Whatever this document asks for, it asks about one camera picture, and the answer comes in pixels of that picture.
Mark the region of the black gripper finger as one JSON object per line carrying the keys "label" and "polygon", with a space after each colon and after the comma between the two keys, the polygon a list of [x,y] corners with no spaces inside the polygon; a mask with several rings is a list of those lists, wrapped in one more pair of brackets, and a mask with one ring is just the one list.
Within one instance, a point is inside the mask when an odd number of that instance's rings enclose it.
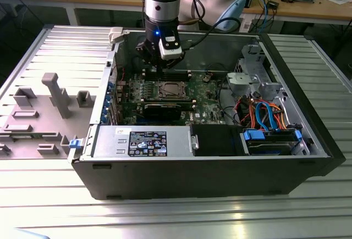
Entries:
{"label": "black gripper finger", "polygon": [[165,69],[171,69],[179,64],[184,59],[184,54],[182,53],[178,58],[167,60],[165,64]]}
{"label": "black gripper finger", "polygon": [[145,63],[156,68],[157,76],[162,76],[162,58],[156,45],[151,41],[142,41],[135,49]]}

